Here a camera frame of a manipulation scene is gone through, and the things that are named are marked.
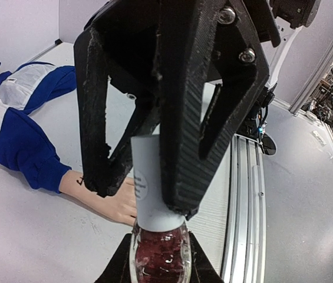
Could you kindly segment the red nail polish bottle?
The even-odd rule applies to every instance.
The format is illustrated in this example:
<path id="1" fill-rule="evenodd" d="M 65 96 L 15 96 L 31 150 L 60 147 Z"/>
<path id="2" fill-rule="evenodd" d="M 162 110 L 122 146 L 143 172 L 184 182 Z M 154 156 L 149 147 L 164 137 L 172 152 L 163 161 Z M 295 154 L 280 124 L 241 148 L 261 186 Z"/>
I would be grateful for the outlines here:
<path id="1" fill-rule="evenodd" d="M 131 282 L 187 283 L 192 273 L 192 252 L 187 226 L 150 232 L 135 224 L 128 256 Z"/>

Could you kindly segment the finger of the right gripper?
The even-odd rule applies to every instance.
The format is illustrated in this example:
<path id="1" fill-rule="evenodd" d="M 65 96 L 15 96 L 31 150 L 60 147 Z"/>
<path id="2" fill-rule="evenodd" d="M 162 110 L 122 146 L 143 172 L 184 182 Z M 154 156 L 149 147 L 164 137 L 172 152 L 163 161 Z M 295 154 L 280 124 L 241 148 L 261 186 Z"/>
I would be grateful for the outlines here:
<path id="1" fill-rule="evenodd" d="M 190 219 L 261 93 L 266 1 L 162 1 L 157 32 L 162 197 Z"/>
<path id="2" fill-rule="evenodd" d="M 74 43 L 83 180 L 113 196 L 133 167 L 130 139 L 160 121 L 152 76 L 159 1 L 108 1 Z M 107 142 L 108 89 L 134 97 L 135 108 L 116 147 Z"/>

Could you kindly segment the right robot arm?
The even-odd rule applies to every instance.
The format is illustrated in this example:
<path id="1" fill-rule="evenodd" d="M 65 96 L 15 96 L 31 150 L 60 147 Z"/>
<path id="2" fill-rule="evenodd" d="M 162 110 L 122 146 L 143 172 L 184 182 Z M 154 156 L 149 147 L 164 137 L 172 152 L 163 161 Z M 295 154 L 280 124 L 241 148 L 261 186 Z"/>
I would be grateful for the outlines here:
<path id="1" fill-rule="evenodd" d="M 115 195 L 130 140 L 160 130 L 162 197 L 187 218 L 238 129 L 265 107 L 319 1 L 109 1 L 74 43 L 86 187 Z"/>

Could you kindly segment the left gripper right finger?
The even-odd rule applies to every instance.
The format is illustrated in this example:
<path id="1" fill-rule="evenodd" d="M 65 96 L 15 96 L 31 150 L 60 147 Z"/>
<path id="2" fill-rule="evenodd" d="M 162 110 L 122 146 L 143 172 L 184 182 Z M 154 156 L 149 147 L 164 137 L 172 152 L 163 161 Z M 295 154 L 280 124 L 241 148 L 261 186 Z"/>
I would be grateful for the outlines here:
<path id="1" fill-rule="evenodd" d="M 192 252 L 190 283 L 222 283 L 195 235 L 189 232 L 189 237 Z"/>

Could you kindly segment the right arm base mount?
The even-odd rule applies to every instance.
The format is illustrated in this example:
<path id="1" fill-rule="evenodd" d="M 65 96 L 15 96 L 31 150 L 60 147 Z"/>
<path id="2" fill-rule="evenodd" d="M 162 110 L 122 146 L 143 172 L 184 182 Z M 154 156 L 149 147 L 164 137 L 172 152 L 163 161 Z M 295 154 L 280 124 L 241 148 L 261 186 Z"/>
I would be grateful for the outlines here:
<path id="1" fill-rule="evenodd" d="M 256 140 L 261 146 L 263 154 L 268 156 L 273 156 L 277 152 L 275 142 L 271 136 L 266 133 L 266 119 L 269 113 L 269 105 L 275 98 L 273 93 L 275 87 L 276 86 L 263 88 L 261 94 L 237 131 L 237 134 L 241 136 Z"/>

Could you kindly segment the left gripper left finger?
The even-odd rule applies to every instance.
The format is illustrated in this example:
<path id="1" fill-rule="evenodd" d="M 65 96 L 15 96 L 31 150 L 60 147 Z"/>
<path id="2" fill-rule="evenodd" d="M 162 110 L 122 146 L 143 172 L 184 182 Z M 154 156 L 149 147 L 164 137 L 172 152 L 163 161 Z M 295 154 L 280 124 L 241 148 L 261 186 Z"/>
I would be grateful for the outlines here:
<path id="1" fill-rule="evenodd" d="M 129 268 L 130 244 L 131 234 L 127 233 L 95 283 L 131 283 Z"/>

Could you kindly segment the white nail polish cap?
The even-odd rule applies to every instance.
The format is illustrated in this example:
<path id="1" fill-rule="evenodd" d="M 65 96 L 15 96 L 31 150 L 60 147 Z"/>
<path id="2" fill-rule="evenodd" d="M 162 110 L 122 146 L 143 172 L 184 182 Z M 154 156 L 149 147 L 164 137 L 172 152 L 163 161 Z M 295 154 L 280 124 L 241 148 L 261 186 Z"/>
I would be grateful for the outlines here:
<path id="1" fill-rule="evenodd" d="M 167 232 L 180 227 L 184 216 L 170 210 L 163 201 L 159 136 L 131 138 L 137 224 L 149 232 Z"/>

